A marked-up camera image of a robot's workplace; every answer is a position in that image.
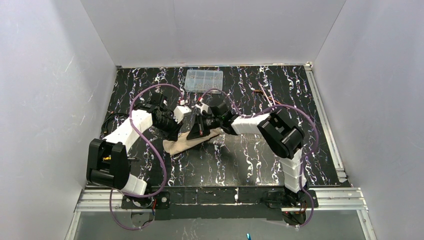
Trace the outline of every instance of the white wall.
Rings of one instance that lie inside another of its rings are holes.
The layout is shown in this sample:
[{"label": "white wall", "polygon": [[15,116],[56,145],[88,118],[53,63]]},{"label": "white wall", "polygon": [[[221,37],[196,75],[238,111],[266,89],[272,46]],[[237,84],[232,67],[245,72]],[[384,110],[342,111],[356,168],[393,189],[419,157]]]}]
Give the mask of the white wall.
[{"label": "white wall", "polygon": [[306,63],[345,0],[82,0],[115,65]]},{"label": "white wall", "polygon": [[116,70],[79,0],[0,2],[0,239],[63,239]]},{"label": "white wall", "polygon": [[422,239],[424,1],[347,0],[313,67],[379,239]]}]

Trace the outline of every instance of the tan fabric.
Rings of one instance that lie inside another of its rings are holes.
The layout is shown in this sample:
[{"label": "tan fabric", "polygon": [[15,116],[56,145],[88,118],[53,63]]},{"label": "tan fabric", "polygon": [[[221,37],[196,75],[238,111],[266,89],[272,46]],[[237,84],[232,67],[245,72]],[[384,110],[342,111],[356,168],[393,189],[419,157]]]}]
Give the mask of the tan fabric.
[{"label": "tan fabric", "polygon": [[204,137],[187,140],[187,135],[189,132],[181,133],[178,136],[177,141],[168,141],[163,140],[163,149],[165,152],[169,153],[171,156],[175,154],[179,154],[187,149],[191,149],[192,147],[201,144],[203,142],[208,141],[209,139],[218,136],[221,133],[221,128],[215,128],[210,130],[210,134]]}]

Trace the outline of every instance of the black and white marbled mat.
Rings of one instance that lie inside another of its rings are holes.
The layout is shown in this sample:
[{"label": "black and white marbled mat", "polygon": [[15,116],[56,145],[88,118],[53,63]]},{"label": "black and white marbled mat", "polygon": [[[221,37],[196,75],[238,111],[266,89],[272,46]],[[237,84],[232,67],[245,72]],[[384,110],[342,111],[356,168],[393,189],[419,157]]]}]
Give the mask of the black and white marbled mat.
[{"label": "black and white marbled mat", "polygon": [[[223,71],[223,90],[230,94],[242,114],[258,113],[268,107],[265,98],[254,89],[259,90],[262,84],[266,90],[271,90],[276,101],[296,106],[311,116],[319,131],[319,149],[313,157],[306,159],[306,177],[312,185],[338,185],[330,149],[324,135],[318,116],[305,69],[301,65],[291,66],[220,66],[220,67],[167,67],[167,68],[123,68],[118,69],[116,82],[107,110],[128,113],[133,97],[141,90],[158,83],[169,83],[178,86],[189,100],[188,105],[194,106],[201,93],[185,92],[184,80],[188,69],[221,70]],[[172,102],[174,109],[178,92],[170,87],[156,89]],[[149,99],[146,93],[139,101]],[[224,96],[213,94],[206,97],[205,103],[226,101]],[[181,133],[188,132],[194,122],[194,114],[198,109],[192,108],[192,117],[186,116]],[[311,127],[295,111],[287,110],[306,133],[304,152],[315,141]],[[115,130],[122,118],[109,123],[109,130]],[[284,173],[278,158],[273,154],[260,135],[243,134],[238,136],[221,134],[193,147],[185,152],[170,157],[163,151],[163,139],[158,131],[151,127],[144,132],[145,136],[162,154],[167,171],[168,186],[260,186],[283,185]],[[163,180],[160,163],[146,143],[140,139],[129,151],[129,156],[139,161],[132,161],[132,174],[144,178],[154,186]]]}]

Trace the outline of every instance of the plastic storage container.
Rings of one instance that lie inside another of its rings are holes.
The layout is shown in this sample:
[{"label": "plastic storage container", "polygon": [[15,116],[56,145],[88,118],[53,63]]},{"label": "plastic storage container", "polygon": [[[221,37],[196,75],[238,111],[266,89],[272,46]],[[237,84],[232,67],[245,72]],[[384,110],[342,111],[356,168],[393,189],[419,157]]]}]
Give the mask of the plastic storage container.
[{"label": "plastic storage container", "polygon": [[[204,93],[209,89],[223,89],[223,71],[213,70],[187,70],[185,76],[184,88],[189,93]],[[219,94],[219,91],[210,91],[213,94]]]}]

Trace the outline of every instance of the red wire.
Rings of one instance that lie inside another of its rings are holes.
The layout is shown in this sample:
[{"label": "red wire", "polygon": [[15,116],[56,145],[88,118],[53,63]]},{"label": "red wire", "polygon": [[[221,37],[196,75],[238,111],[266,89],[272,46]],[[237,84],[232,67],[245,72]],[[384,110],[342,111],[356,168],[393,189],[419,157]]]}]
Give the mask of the red wire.
[{"label": "red wire", "polygon": [[151,209],[155,210],[155,207],[156,207],[156,199],[154,200],[153,207]]}]

